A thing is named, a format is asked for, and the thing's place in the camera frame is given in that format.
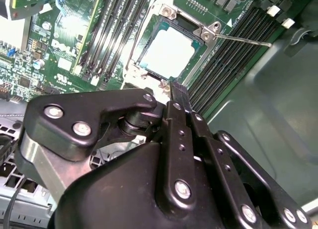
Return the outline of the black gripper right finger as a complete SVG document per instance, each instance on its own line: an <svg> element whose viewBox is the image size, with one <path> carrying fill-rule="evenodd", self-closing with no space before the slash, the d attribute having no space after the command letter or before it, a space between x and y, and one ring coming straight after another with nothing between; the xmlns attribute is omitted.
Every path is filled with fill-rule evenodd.
<svg viewBox="0 0 318 229"><path fill-rule="evenodd" d="M228 132L213 134L178 85L194 151L201 158L222 223L227 229L310 229L308 214Z"/></svg>

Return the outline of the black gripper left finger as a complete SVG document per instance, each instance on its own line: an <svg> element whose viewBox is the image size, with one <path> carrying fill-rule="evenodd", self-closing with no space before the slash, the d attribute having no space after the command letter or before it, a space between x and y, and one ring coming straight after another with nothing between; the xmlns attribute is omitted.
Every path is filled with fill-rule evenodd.
<svg viewBox="0 0 318 229"><path fill-rule="evenodd" d="M148 143L192 147L178 83L162 104L140 88L39 96L26 107L18 170L59 203L77 179Z"/></svg>

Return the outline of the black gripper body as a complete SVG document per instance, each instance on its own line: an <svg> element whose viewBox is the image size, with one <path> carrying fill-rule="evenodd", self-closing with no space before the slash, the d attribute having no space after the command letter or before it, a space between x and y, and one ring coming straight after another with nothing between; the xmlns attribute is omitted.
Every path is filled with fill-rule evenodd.
<svg viewBox="0 0 318 229"><path fill-rule="evenodd" d="M140 145L77 179L51 229L237 229L192 147Z"/></svg>

